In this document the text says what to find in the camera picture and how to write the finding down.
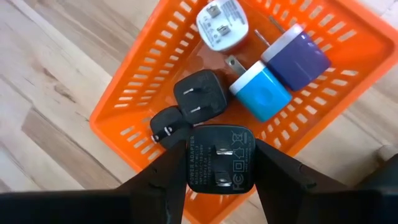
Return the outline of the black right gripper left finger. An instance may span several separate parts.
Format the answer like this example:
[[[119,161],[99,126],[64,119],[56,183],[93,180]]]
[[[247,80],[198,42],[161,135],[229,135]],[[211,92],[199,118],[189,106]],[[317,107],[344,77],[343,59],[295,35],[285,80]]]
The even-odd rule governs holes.
[[[181,140],[117,190],[129,196],[131,223],[181,223],[187,188],[187,142]]]

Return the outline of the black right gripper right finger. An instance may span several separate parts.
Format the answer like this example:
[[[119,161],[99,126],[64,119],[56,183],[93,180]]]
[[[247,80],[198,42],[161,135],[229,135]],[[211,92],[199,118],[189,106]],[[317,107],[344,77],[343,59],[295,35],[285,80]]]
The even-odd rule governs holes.
[[[254,184],[268,223],[299,223],[307,194],[348,188],[260,139],[256,139]]]

